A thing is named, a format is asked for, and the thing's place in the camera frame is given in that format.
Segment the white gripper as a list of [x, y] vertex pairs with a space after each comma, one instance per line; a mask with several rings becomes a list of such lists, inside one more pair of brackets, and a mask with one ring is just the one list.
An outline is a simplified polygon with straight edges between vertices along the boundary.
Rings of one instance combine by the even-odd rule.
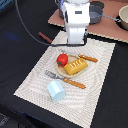
[[65, 21], [67, 43], [79, 45], [90, 23], [89, 0], [67, 0], [62, 12]]

